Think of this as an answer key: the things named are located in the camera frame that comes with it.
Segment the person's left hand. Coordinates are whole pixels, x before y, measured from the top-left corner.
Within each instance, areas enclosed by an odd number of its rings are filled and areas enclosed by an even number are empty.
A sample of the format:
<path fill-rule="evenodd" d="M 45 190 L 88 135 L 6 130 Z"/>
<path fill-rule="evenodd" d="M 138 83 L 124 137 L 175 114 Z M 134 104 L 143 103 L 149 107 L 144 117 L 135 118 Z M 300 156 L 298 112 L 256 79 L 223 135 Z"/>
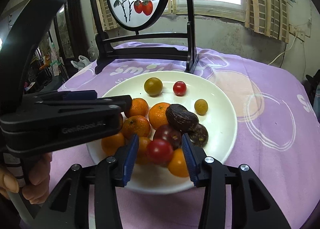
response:
<path fill-rule="evenodd" d="M 50 152 L 42 156 L 29 172 L 30 184 L 22 188 L 24 198 L 31 204 L 42 204 L 48 198 L 52 155 L 53 153 Z M 9 200 L 8 192 L 19 192 L 18 181 L 5 167 L 1 166 L 1 195 Z"/>

